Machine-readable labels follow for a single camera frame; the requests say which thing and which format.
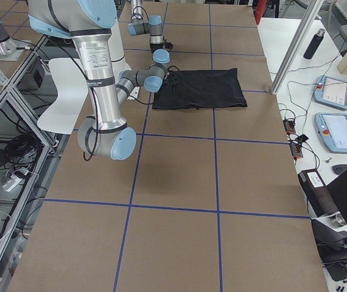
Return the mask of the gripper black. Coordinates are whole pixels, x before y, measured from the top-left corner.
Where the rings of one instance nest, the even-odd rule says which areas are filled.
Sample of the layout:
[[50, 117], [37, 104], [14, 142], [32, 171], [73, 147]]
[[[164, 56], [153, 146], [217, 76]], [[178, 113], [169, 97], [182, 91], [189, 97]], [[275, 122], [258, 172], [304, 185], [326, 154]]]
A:
[[174, 45], [171, 42], [163, 42], [163, 43], [150, 43], [151, 53], [154, 53], [158, 49], [172, 50]]
[[165, 91], [176, 91], [178, 84], [178, 74], [176, 72], [170, 72], [163, 82], [162, 89]]

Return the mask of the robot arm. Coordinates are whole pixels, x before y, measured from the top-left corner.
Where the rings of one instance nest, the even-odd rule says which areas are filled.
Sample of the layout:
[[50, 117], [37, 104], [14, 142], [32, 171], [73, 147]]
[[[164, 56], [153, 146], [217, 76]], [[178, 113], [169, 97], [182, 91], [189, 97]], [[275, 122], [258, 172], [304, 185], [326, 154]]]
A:
[[158, 49], [173, 49], [173, 44], [168, 42], [163, 35], [163, 22], [159, 15], [147, 14], [142, 6], [142, 1], [130, 1], [131, 16], [127, 26], [130, 36], [149, 35], [149, 45], [152, 53]]
[[81, 124], [77, 140], [84, 155], [127, 159], [136, 146], [136, 132], [127, 125], [121, 106], [136, 87], [158, 92], [168, 75], [170, 55], [153, 52], [146, 70], [114, 75], [113, 37], [117, 24], [114, 1], [29, 1], [31, 28], [46, 36], [71, 39], [79, 55], [94, 114]]

